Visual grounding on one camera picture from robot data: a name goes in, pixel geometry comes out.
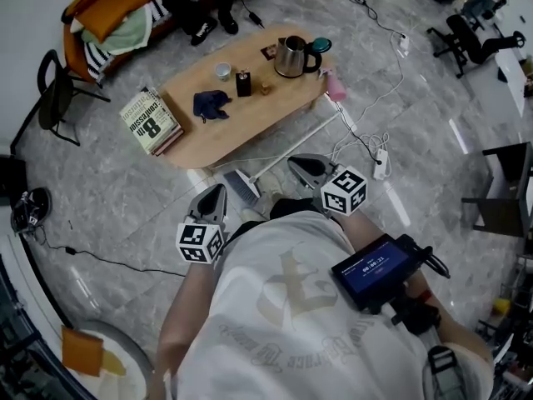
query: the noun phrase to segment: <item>black shoe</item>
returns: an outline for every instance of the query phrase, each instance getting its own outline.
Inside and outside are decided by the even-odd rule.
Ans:
[[[226,33],[234,36],[239,32],[239,26],[237,25],[235,19],[233,19],[230,13],[223,13],[222,15],[219,14],[218,20],[220,21],[222,27],[226,30]]]
[[[215,29],[218,22],[215,21],[212,17],[208,17],[206,21],[202,24],[200,29],[192,34],[191,45],[198,46],[202,43],[211,31]]]

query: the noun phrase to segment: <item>orange sofa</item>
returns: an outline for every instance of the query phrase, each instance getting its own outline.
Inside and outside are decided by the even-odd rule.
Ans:
[[[74,18],[91,29],[95,35],[105,38],[131,10],[135,10],[150,0],[74,0],[63,12],[63,45],[67,67],[87,82],[96,83],[88,72],[88,64],[84,52],[84,43],[79,34],[70,32]],[[153,28],[150,39],[168,32],[179,24],[179,20],[171,17],[167,22]],[[104,69],[104,74],[109,74],[135,51],[116,56]]]

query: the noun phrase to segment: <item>stainless steel kettle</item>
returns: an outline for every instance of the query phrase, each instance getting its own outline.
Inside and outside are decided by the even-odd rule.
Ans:
[[[309,55],[315,58],[315,65],[309,67]],[[298,36],[280,38],[277,43],[276,72],[286,78],[300,77],[303,73],[318,71],[322,64],[322,55],[312,50],[312,43]]]

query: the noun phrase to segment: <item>marble floor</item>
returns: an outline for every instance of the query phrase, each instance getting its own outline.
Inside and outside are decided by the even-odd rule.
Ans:
[[[452,279],[429,273],[431,285],[452,314],[471,327],[487,314],[499,292],[514,260],[516,240],[471,231],[475,215],[461,206],[461,197],[483,188],[488,169],[482,149],[533,138],[531,109],[520,126],[490,125],[466,83],[456,79],[452,61],[433,58],[425,31],[429,26],[446,29],[450,7],[431,0],[367,1],[381,23],[407,32],[411,39],[409,54],[400,57],[404,81],[356,125],[358,134],[389,133],[392,173],[384,182],[371,179],[373,163],[361,146],[343,150],[338,161],[368,176],[364,212],[376,224],[393,236],[408,233],[436,249]],[[343,105],[354,120],[401,78],[390,33],[348,0],[247,0],[247,6],[266,25],[295,23],[333,41],[331,54],[348,91]],[[233,14],[241,29],[237,38],[257,30],[240,2]],[[191,198],[222,182],[224,172],[241,168],[255,173],[267,164],[231,161],[277,155],[333,114],[322,98],[313,109],[302,109],[240,147],[221,162],[229,164],[212,172],[175,169],[164,158],[146,156],[120,120],[119,110],[142,86],[160,86],[232,40],[218,28],[201,46],[191,47],[181,31],[172,32],[106,80],[103,91],[111,103],[76,97],[67,118],[77,123],[81,147],[40,130],[33,120],[17,154],[27,161],[30,187],[46,186],[52,192],[53,212],[46,222],[52,245],[183,273],[187,265],[177,256],[174,242]],[[296,153],[331,153],[346,132],[337,119]],[[268,192],[278,184],[291,197],[309,195],[281,162],[259,181],[265,194],[258,210],[268,209]],[[231,191],[229,198],[231,231],[242,222],[242,203]],[[52,293],[72,320],[109,322],[153,357],[162,320],[182,282],[179,277],[133,272],[88,255],[73,257],[30,243]]]

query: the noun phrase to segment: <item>teal lid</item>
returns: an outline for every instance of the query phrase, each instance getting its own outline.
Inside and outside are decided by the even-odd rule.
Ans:
[[[325,37],[315,38],[312,50],[318,53],[324,53],[331,49],[331,40]]]

